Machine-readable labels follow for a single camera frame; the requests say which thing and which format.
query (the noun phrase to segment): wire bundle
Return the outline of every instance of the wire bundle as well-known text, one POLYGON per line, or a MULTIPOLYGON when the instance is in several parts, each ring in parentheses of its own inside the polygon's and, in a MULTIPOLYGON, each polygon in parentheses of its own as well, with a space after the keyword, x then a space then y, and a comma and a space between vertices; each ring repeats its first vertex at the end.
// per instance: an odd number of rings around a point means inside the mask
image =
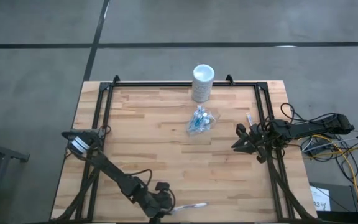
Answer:
MULTIPOLYGON (((290 123, 293 123, 294 121, 299 121, 299 123, 310 122, 310 123, 314 123, 314 124, 319 124, 319 123, 315 123, 314 121, 316 121, 317 119, 321 119, 323 117, 326 117, 326 116, 331 116, 331 115, 334 115, 334 117, 332 119, 330 119, 330 120, 325 121, 324 123, 330 123, 330 122, 332 122, 332 121, 334 121, 336 119, 336 113, 326 113, 326 114, 323 114, 321 116, 318 116, 317 118, 313 118, 313 119, 309 119, 309 120, 303 119, 295 111, 294 107, 289 103, 283 103, 281 105, 280 109, 281 109, 281 112, 284 114, 284 116, 286 116, 287 118, 291 119, 290 123), (285 106, 285 105, 288 105, 290 107, 292 116, 289 116, 284 112, 283 106, 285 106)), ((345 178, 348 181, 350 181, 354 185, 356 193, 357 193, 357 200, 358 200, 358 185, 357 185, 357 181, 356 181, 356 176, 358 175, 358 165, 357 165, 357 162, 356 162, 356 160, 354 159, 354 157, 352 155, 352 151, 358 149, 358 147, 356 147, 358 145, 358 143, 354 144, 351 147, 349 147, 347 145, 346 141, 355 140, 355 139, 345 139, 345 140, 343 140, 342 137, 340 137, 340 136, 336 136, 336 138, 339 140, 338 142, 340 143, 341 147, 339 147, 336 144, 336 142, 332 142, 331 139, 329 139, 329 138, 327 138, 325 136, 319 135, 319 134, 309 137, 307 140, 303 141, 303 143, 299 147, 300 147, 302 152, 304 152, 304 153, 307 152, 307 154, 309 155, 308 156, 309 159, 314 159, 314 160, 316 160, 318 162, 327 162, 327 161, 330 161, 332 159, 335 159, 337 164, 338 164, 338 166, 339 166, 339 168, 340 168, 340 170, 341 170, 341 172, 342 172, 342 174, 345 176, 345 178), (327 144, 322 144, 321 141, 319 142, 319 140, 323 140, 327 144), (322 147, 324 147, 323 151, 324 150, 330 150, 331 152, 317 153, 317 154, 314 153, 318 148, 322 148, 322 147), (349 156, 352 157, 352 160, 353 160, 353 162, 354 162, 354 164, 356 166, 356 173, 353 170, 352 164, 348 160, 349 156), (340 157, 344 158, 344 160, 341 163, 339 162, 340 157), (345 171, 345 168, 344 168, 345 163, 348 165, 348 167, 350 169, 350 172, 351 172, 350 176, 345 171)))

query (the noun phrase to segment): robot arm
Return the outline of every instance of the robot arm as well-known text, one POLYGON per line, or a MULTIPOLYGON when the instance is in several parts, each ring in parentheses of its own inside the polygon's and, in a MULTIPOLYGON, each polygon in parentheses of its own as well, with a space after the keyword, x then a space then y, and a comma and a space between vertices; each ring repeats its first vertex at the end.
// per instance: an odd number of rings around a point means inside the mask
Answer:
MULTIPOLYGON (((149 192, 147 184, 138 177, 125 174, 100 151, 99 147, 102 141, 98 132, 70 131, 63 132, 62 136, 68 140, 67 149, 69 149, 74 156, 80 160, 89 162, 94 167, 94 170, 104 172, 115 181, 121 189, 121 193, 132 203, 138 203, 149 218, 162 218, 173 208, 172 198, 170 193, 168 193, 170 192, 169 184, 158 182, 155 188, 158 193, 149 192)), ((92 183, 92 178, 93 173, 90 175, 88 182, 92 183)), ((82 197, 82 195, 85 194, 80 191, 77 196, 82 197)), ((73 207, 74 206, 70 206, 68 211, 65 212, 64 216, 60 217, 60 219, 70 217, 74 212, 73 207)))
POLYGON ((258 154, 257 160, 260 163, 266 161, 267 152, 265 146, 271 144, 274 147, 285 147, 297 138, 312 136, 314 134, 333 133, 349 134, 354 130, 346 116, 334 114, 316 121, 291 124, 288 121, 274 119, 260 124, 253 124, 249 134, 242 124, 237 124, 236 134, 240 139, 232 145, 236 152, 258 154))

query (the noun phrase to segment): cable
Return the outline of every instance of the cable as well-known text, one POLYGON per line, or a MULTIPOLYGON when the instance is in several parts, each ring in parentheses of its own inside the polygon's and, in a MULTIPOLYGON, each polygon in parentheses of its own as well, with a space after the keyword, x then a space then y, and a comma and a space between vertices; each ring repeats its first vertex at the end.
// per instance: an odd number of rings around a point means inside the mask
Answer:
POLYGON ((65 158, 64 158, 64 160, 65 160, 65 159, 67 159, 67 157, 69 157, 69 156, 71 156, 71 155, 72 155, 72 153, 71 153, 71 152, 69 152, 69 153, 65 154, 65 158))
POLYGON ((132 174, 126 174, 126 175, 138 175, 138 174, 143 174, 145 172, 150 172, 149 179, 147 180, 147 183, 146 183, 146 186, 149 186, 150 181, 152 181, 152 177, 153 177, 153 171, 150 170, 150 169, 146 169, 146 170, 142 170, 142 171, 139 171, 139 172, 135 172, 135 173, 132 173, 132 174))
POLYGON ((302 149, 301 147, 301 152, 303 152, 307 147, 309 147, 310 143, 312 142, 313 138, 310 138, 309 143, 302 149))
POLYGON ((348 151, 345 151, 345 152, 328 152, 328 153, 321 153, 321 154, 316 154, 316 155, 313 155, 313 156, 309 156, 308 158, 312 159, 312 158, 315 158, 315 157, 327 156, 327 155, 335 155, 335 154, 340 154, 339 156, 341 156, 341 155, 343 155, 343 154, 345 154, 345 153, 347 153, 347 152, 349 152, 349 151, 351 152, 351 151, 354 151, 354 150, 357 150, 357 149, 358 149, 358 147, 349 149, 348 151))
POLYGON ((313 123, 313 124, 323 125, 323 124, 326 124, 326 123, 330 123, 330 122, 334 121, 334 120, 337 118, 337 114, 336 114, 336 113, 326 113, 326 114, 323 114, 323 115, 318 116, 317 118, 313 118, 313 119, 303 119, 303 118, 295 111, 294 107, 293 107, 291 104, 289 104, 289 103, 283 103, 283 104, 281 104, 280 110, 281 110, 281 112, 284 114, 284 116, 286 116, 287 118, 290 118, 290 119, 291 119, 291 121, 290 121, 291 124, 292 124, 293 121, 301 121, 301 122, 310 122, 310 123, 313 123), (291 112, 292 112, 292 116, 288 116, 288 115, 284 112, 284 110, 283 110, 283 106, 284 106, 284 105, 288 105, 288 106, 290 107, 291 112), (334 115, 334 117, 333 117, 332 119, 330 119, 329 121, 325 121, 324 123, 316 123, 316 122, 313 122, 313 121, 315 121, 315 120, 317 120, 317 119, 320 119, 320 118, 322 118, 322 117, 331 116, 331 115, 334 115))
MULTIPOLYGON (((284 148, 280 148, 280 152, 281 152, 280 158, 284 158, 284 155, 285 155, 285 150, 284 150, 284 148)), ((273 159, 278 159, 278 155, 277 155, 277 157, 274 157, 273 154, 272 154, 272 158, 273 158, 273 159)))
POLYGON ((105 125, 105 126, 102 125, 99 128, 98 134, 100 133, 100 130, 102 130, 102 129, 106 130, 105 134, 103 135, 103 138, 106 137, 106 135, 111 132, 111 127, 109 125, 105 125))
MULTIPOLYGON (((303 145, 304 145, 306 142, 308 142, 308 145, 310 145, 312 142, 313 142, 314 144, 321 144, 320 142, 318 142, 317 138, 314 138, 313 136, 310 136, 309 139, 308 139, 308 140, 305 140, 305 141, 301 144, 301 146, 300 146, 300 149, 301 149, 301 150, 304 151, 305 149, 307 149, 307 147, 303 147, 303 145)), ((321 154, 313 154, 312 151, 307 152, 306 154, 309 155, 308 158, 314 159, 314 160, 316 160, 316 161, 318 161, 318 162, 327 162, 327 161, 330 161, 331 159, 333 159, 333 156, 334 156, 333 154, 327 154, 327 155, 330 155, 330 157, 328 157, 328 158, 320 158, 320 157, 321 157, 321 154)))
POLYGON ((331 141, 330 143, 322 144, 322 145, 319 145, 319 146, 316 146, 316 147, 312 147, 311 149, 305 150, 303 152, 309 152, 309 151, 312 151, 313 149, 318 149, 318 148, 321 148, 321 147, 324 147, 324 146, 335 145, 336 143, 345 142, 345 141, 352 141, 352 140, 358 140, 358 139, 357 138, 352 138, 352 139, 345 139, 345 140, 336 141, 336 142, 331 141))
POLYGON ((177 203, 177 199, 175 198, 175 194, 172 192, 171 189, 168 189, 168 191, 171 193, 172 199, 173 199, 172 207, 171 207, 171 209, 168 211, 168 213, 170 213, 170 212, 175 208, 175 205, 176 205, 176 203, 177 203))
POLYGON ((328 194, 324 193, 322 190, 320 190, 320 188, 316 187, 317 190, 319 190, 321 193, 325 194, 326 196, 328 196, 333 202, 335 202, 337 205, 339 205, 340 207, 342 207, 343 209, 345 209, 346 211, 348 212, 351 212, 349 211, 347 208, 343 207, 340 203, 338 203, 337 201, 335 201, 331 196, 329 196, 328 194))
MULTIPOLYGON (((346 142, 341 142, 341 146, 344 147, 345 149, 349 149, 349 145, 347 145, 346 142)), ((356 176, 357 176, 357 175, 358 175, 358 165, 357 165, 357 162, 356 162, 356 160, 354 159, 354 156, 353 156, 352 153, 349 152, 349 153, 347 153, 346 156, 349 157, 349 155, 352 157, 353 163, 354 163, 354 165, 356 166, 356 176)), ((343 168, 344 161, 345 161, 345 160, 343 160, 342 163, 341 163, 341 167, 342 167, 343 171, 344 171, 344 168, 343 168)))
MULTIPOLYGON (((325 139, 325 140, 327 140, 327 141, 330 141, 330 142, 332 142, 332 140, 330 140, 329 138, 326 138, 326 137, 324 137, 324 136, 321 136, 321 135, 314 135, 314 137, 317 137, 317 138, 322 138, 322 139, 325 139)), ((336 148, 336 150, 338 150, 339 152, 343 152, 337 145, 336 145, 336 142, 334 142, 333 143, 333 146, 336 148)), ((345 159, 345 161, 347 162, 347 165, 349 166, 349 168, 350 168, 350 170, 351 170, 351 174, 352 174, 352 180, 353 181, 351 181, 353 184, 354 184, 354 188, 355 188, 355 190, 356 190, 356 194, 357 194, 357 199, 358 199, 358 186, 357 186, 357 180, 356 180, 356 175, 355 175, 355 172, 354 172, 354 170, 353 170, 353 167, 352 167, 352 165, 351 165, 351 163, 349 162, 349 160, 347 159, 347 157, 344 155, 346 153, 346 151, 345 152, 343 152, 343 154, 341 154, 341 156, 345 159)))
MULTIPOLYGON (((357 165, 357 162, 356 162, 356 160, 354 159, 354 156, 353 156, 352 153, 350 153, 350 156, 352 157, 353 163, 354 163, 354 165, 356 166, 356 174, 355 174, 355 176, 357 177, 357 175, 358 175, 358 165, 357 165)), ((344 166, 343 166, 344 163, 345 163, 345 160, 342 161, 341 166, 340 166, 339 168, 340 168, 342 174, 345 176, 345 178, 346 178, 348 181, 350 181, 352 184, 354 184, 354 183, 353 183, 353 180, 351 179, 351 177, 349 177, 349 176, 346 174, 346 172, 345 172, 345 169, 344 169, 344 166)))

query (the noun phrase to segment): black floor stripe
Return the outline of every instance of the black floor stripe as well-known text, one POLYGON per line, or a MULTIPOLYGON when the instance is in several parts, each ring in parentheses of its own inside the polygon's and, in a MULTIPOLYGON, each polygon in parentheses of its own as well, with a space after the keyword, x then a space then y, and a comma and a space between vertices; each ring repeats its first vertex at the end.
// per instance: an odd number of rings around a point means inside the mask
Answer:
POLYGON ((93 38, 93 45, 91 48, 91 52, 89 53, 88 62, 86 63, 83 81, 89 81, 89 79, 91 78, 94 58, 96 56, 96 51, 98 50, 97 44, 99 43, 100 36, 102 34, 103 24, 104 24, 104 20, 106 18, 106 13, 107 13, 109 3, 110 3, 110 0, 104 0, 104 2, 103 2, 102 10, 101 10, 100 16, 99 16, 98 27, 96 28, 96 32, 95 32, 94 38, 93 38))
POLYGON ((0 44, 0 49, 85 49, 92 44, 0 44))
POLYGON ((95 44, 0 44, 0 49, 157 49, 214 47, 358 47, 358 42, 185 42, 185 43, 95 43, 95 44))
POLYGON ((154 49, 205 47, 358 47, 358 42, 205 42, 205 43, 116 43, 98 44, 101 49, 154 49))

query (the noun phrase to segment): yellow cable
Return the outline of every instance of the yellow cable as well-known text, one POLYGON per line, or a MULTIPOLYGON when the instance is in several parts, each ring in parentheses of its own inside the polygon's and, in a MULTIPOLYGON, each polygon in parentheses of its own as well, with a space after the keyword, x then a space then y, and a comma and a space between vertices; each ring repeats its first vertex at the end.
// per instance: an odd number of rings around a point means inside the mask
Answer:
MULTIPOLYGON (((351 148, 351 149, 347 150, 346 152, 351 152, 351 151, 356 150, 356 149, 358 149, 358 147, 351 148)), ((343 153, 343 152, 320 153, 320 154, 317 154, 317 155, 308 156, 308 158, 312 159, 312 158, 316 158, 316 157, 320 157, 320 156, 334 155, 334 154, 341 154, 341 153, 343 153)))
MULTIPOLYGON (((316 137, 316 138, 322 138, 322 139, 325 139, 329 142, 332 142, 332 140, 330 140, 329 138, 326 138, 324 136, 321 136, 319 134, 317 135, 313 135, 312 137, 316 137)), ((336 150, 338 150, 340 153, 342 153, 342 150, 334 143, 333 144, 334 147, 336 148, 336 150)), ((356 181, 356 175, 354 175, 354 171, 353 171, 353 167, 352 167, 352 164, 349 162, 349 160, 347 159, 347 157, 345 156, 345 154, 342 154, 343 158, 345 159, 345 161, 347 162, 347 165, 349 166, 351 172, 352 172, 352 179, 354 181, 354 188, 356 189, 356 193, 357 193, 357 199, 358 199, 358 187, 357 187, 357 181, 356 181)))

